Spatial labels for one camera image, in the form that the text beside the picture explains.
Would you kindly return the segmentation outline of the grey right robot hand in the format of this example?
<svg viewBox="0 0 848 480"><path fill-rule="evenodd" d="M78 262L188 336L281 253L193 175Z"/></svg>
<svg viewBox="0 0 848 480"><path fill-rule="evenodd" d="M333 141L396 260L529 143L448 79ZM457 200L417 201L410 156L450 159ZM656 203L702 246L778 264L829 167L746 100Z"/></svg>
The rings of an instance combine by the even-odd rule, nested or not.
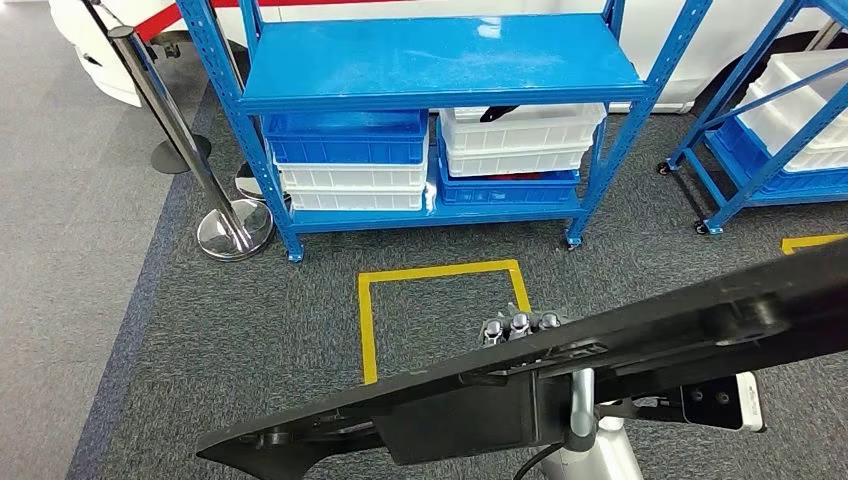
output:
<svg viewBox="0 0 848 480"><path fill-rule="evenodd" d="M572 322L574 319L564 316L558 310L521 311L509 303L508 315L499 312L495 318L483 322L479 340L483 348L488 348ZM595 371L592 368L570 373L569 424L564 439L567 450L586 452L594 446L598 423L595 417L594 384Z"/></svg>

